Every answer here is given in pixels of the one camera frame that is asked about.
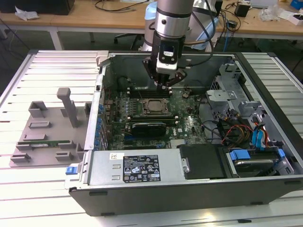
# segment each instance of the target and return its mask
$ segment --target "cpu socket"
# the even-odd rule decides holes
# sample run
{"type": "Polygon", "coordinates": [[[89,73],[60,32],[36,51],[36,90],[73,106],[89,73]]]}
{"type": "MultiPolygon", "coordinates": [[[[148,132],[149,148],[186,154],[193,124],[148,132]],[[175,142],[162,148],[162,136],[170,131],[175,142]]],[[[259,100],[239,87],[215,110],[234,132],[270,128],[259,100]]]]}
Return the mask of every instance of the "cpu socket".
{"type": "Polygon", "coordinates": [[[144,99],[143,111],[146,115],[169,115],[167,100],[163,99],[144,99]]]}

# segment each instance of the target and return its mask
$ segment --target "motherboard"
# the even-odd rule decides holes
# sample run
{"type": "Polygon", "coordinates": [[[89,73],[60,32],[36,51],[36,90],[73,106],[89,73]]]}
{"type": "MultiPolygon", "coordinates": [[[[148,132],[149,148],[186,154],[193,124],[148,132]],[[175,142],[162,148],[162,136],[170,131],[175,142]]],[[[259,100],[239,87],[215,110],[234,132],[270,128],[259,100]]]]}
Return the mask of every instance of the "motherboard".
{"type": "Polygon", "coordinates": [[[103,146],[98,141],[102,140],[100,135],[95,150],[176,148],[181,144],[206,143],[197,117],[200,98],[188,89],[159,94],[144,90],[112,92],[105,88],[98,119],[103,122],[107,141],[103,146]]]}

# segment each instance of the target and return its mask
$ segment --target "gray plastic stand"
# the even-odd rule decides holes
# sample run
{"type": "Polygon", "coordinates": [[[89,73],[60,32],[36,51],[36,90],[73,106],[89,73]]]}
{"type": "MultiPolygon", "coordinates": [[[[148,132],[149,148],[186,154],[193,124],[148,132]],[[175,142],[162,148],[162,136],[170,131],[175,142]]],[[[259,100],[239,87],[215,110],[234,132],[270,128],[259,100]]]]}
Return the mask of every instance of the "gray plastic stand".
{"type": "Polygon", "coordinates": [[[43,101],[32,102],[10,167],[69,165],[83,159],[91,103],[75,107],[69,88],[59,88],[57,97],[64,108],[47,108],[43,101]]]}

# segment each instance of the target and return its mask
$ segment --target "aluminum slotted surface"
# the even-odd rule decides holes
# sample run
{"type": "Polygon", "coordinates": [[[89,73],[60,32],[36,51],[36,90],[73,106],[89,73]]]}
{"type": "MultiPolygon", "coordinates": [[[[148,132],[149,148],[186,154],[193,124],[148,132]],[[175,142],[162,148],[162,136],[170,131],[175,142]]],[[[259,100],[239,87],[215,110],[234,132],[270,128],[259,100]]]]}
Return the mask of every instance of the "aluminum slotted surface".
{"type": "MultiPolygon", "coordinates": [[[[303,137],[303,88],[301,83],[275,57],[266,53],[244,53],[244,57],[259,76],[289,121],[303,137]]],[[[252,97],[257,100],[249,82],[245,83],[252,97]]]]}
{"type": "Polygon", "coordinates": [[[91,101],[98,74],[96,54],[96,51],[40,51],[36,56],[29,55],[16,73],[15,83],[1,97],[4,101],[0,107],[0,226],[53,227],[68,223],[90,227],[238,227],[238,219],[252,220],[243,225],[254,227],[303,223],[303,191],[289,193],[262,206],[90,217],[64,188],[65,167],[10,168],[10,155],[25,126],[33,98],[46,100],[48,107],[63,106],[56,97],[57,88],[70,87],[76,106],[91,101]]]}

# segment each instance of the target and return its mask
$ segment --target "power supply label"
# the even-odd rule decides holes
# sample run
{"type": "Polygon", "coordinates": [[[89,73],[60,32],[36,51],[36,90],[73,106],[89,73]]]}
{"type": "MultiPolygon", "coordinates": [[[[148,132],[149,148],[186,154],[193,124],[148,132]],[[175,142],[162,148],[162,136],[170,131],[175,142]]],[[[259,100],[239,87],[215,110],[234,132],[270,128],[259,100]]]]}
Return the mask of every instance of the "power supply label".
{"type": "Polygon", "coordinates": [[[158,155],[124,156],[125,183],[161,181],[158,155]]]}

